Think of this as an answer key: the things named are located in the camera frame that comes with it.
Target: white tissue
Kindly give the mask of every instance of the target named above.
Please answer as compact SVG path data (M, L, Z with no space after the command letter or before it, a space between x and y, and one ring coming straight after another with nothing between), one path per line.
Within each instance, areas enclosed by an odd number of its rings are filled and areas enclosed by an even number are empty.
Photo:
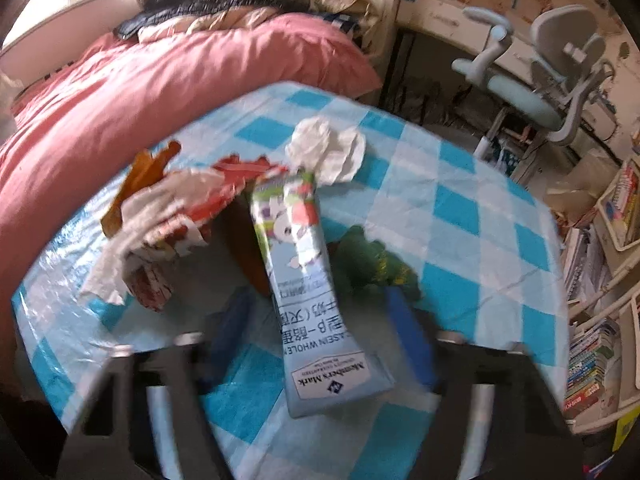
M0 72L0 146L17 131L11 104L21 91L20 81L9 79Z
M94 295L107 303L123 305L127 297L124 273L137 268L130 268L131 260L126 268L126 256L140 246L151 228L181 209L202 202L224 181L224 175L215 170L179 171L127 198L122 204L122 228L105 244L80 296ZM138 266L143 263L139 258L135 261Z
M322 117L298 123L285 148L296 168L302 167L316 176L318 186L349 182L362 165L366 141L357 128L336 132Z

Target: light blue seat cushion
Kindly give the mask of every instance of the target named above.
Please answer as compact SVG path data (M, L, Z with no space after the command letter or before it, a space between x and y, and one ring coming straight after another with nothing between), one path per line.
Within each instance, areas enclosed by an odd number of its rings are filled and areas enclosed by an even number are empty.
M469 59L457 59L452 63L451 67L456 72L466 76L471 69L471 63L472 61ZM534 124L553 132L562 127L560 114L556 112L552 105L538 94L534 94L528 87L491 69L487 69L486 78L486 89L489 92L516 108Z

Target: tablecloth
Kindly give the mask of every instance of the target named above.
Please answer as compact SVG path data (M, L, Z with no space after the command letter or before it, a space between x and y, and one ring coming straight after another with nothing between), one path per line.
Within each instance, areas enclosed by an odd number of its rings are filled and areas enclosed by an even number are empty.
M560 401L568 359L567 312L558 242L545 205L489 166L399 118L299 84L277 83L204 115L173 137L182 153L170 169L208 166L239 153L286 160L284 146L302 119L322 115L335 128L357 126L367 139L353 182L319 191L328 240L353 224L409 263L424 300L447 330L493 348L524 342ZM13 297L15 317L48 401L73 425L116 344L143 351L201 328L245 283L222 243L185 259L162 314L131 298L125 306L78 299L105 242L99 219L124 174L79 210L42 251ZM292 420L284 397L282 348L273 309L259 304L246 341L222 384L202 398L214 434L238 479L401 479L411 469L438 397L414 380L397 337L376 304L343 308L356 339L376 352L397 385L382 396ZM154 434L165 476L180 478L164 390L150 391ZM478 472L491 390L479 386L460 478Z

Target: desk chair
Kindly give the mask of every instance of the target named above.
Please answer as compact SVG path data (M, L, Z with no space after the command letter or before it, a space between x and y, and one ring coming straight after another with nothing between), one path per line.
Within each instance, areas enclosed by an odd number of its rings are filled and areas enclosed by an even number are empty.
M475 22L491 25L490 42L474 60L457 59L451 67L466 81L499 97L505 107L474 152L484 158L507 113L514 110L539 131L525 156L545 140L567 146L575 139L588 96L603 81L615 75L612 64L601 59L605 41L597 33L594 15L580 5L544 12L531 25L536 50L532 78L538 88L526 85L491 69L513 43L513 25L504 16L480 7L467 7L464 14ZM597 136L592 137L619 163L615 154Z

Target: pink comforter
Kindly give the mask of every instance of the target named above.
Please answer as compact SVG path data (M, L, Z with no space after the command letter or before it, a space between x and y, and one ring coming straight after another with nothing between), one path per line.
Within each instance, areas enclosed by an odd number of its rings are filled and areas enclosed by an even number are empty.
M357 97L380 81L328 23L286 14L254 30L151 44L96 41L15 107L0 149L0 309L44 245L143 148L247 92L293 80Z

